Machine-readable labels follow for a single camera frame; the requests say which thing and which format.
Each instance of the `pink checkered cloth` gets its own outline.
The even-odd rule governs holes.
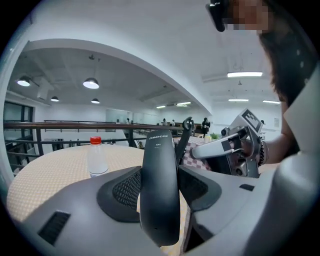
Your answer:
[[[179,143],[180,138],[174,138],[173,139],[175,143]],[[185,154],[182,160],[182,164],[184,166],[192,166],[201,170],[207,170],[207,171],[211,171],[210,166],[208,165],[206,160],[203,160],[203,162],[201,160],[196,160],[193,159],[190,156],[190,150],[194,147],[196,147],[197,145],[202,145],[205,143],[205,139],[204,138],[199,138],[199,137],[190,137],[188,144],[185,148]]]

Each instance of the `yellow tablecloth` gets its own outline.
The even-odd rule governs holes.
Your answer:
[[[7,209],[11,217],[23,222],[37,207],[64,187],[89,179],[87,152],[89,145],[70,147],[45,154],[24,167],[14,178],[7,195]],[[134,147],[105,145],[105,159],[109,172],[141,166],[144,151]],[[181,254],[185,237],[185,224],[189,223],[190,211],[180,193],[180,238],[172,246],[163,246],[169,256]]]

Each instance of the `red bottle cap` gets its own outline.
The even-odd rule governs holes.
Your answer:
[[[90,138],[90,144],[92,145],[99,145],[101,144],[101,137],[100,136],[94,136]]]

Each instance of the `person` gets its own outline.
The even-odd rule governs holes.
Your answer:
[[[284,113],[308,83],[319,59],[311,42],[302,37],[300,32],[303,30],[300,25],[293,19],[289,24],[279,13],[281,7],[275,8],[275,5],[275,1],[272,3],[269,0],[232,0],[227,9],[231,23],[244,25],[245,30],[257,31],[260,44],[270,63],[271,86],[281,104],[280,135],[274,140],[262,141],[264,155],[257,156],[259,166],[279,163],[300,151],[284,119]],[[247,142],[242,146],[245,152],[251,151],[251,145]]]
[[[205,135],[209,132],[209,128],[210,128],[210,122],[208,121],[208,118],[205,117],[201,124],[203,137],[205,137]]]

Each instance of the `ceiling light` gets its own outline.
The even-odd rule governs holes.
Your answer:
[[[179,105],[187,105],[187,104],[191,104],[191,102],[177,103],[176,105],[179,106]]]
[[[30,85],[30,78],[24,75],[17,81],[17,84],[27,87]]]
[[[58,97],[57,97],[57,96],[53,96],[53,97],[51,98],[51,101],[52,101],[52,102],[58,102],[58,101],[59,101],[59,99],[58,99]]]
[[[248,102],[248,99],[242,99],[242,98],[230,98],[228,99],[230,102]]]
[[[98,89],[99,88],[99,84],[97,79],[90,77],[87,78],[84,82],[83,85],[89,89]]]
[[[97,98],[94,98],[91,102],[94,104],[100,104],[100,101]]]
[[[272,100],[264,100],[265,103],[273,103],[273,104],[280,104],[279,101],[272,101]]]
[[[228,78],[238,77],[261,77],[262,72],[231,72],[227,74]]]

